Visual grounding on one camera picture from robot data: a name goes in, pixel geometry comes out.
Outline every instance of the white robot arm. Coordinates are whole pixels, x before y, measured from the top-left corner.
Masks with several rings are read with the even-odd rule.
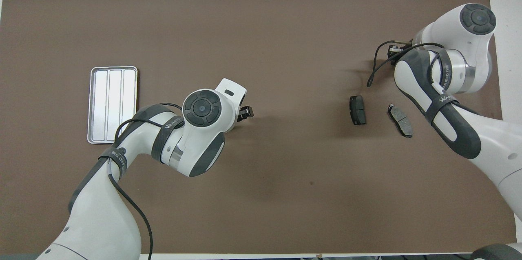
[[[442,15],[412,41],[442,44],[414,48],[395,67],[395,84],[446,144],[479,167],[522,218],[522,125],[486,118],[459,104],[454,93],[480,89],[491,72],[488,44],[494,14],[466,4]],[[522,243],[491,245],[472,259],[520,259]]]
[[[117,182],[138,154],[186,176],[206,172],[223,149],[224,132],[253,116],[250,107],[240,108],[245,95],[244,87],[224,78],[216,89],[190,94],[183,117],[162,104],[140,109],[73,193],[67,225],[38,260],[137,260],[138,226],[111,180]]]

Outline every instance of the brown work surface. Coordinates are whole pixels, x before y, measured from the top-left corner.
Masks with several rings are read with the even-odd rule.
[[[123,177],[151,222],[155,253],[455,252],[514,242],[513,213],[494,185],[397,90],[393,68],[365,86],[381,42],[409,40],[468,2],[489,5],[4,0],[0,254],[41,252],[65,226],[73,190],[106,147],[86,140],[90,70],[114,65],[138,67],[139,106],[179,104],[229,78],[248,89],[244,104],[255,112],[226,135],[208,173],[186,178],[139,156]],[[364,97],[367,125],[350,120],[353,95]],[[496,69],[479,93],[458,98],[501,118]],[[389,103],[410,118],[412,139],[388,118]]]

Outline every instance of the metal tray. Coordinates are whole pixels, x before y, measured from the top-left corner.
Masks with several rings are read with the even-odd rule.
[[[118,126],[136,113],[138,69],[134,66],[91,70],[87,141],[114,142]]]

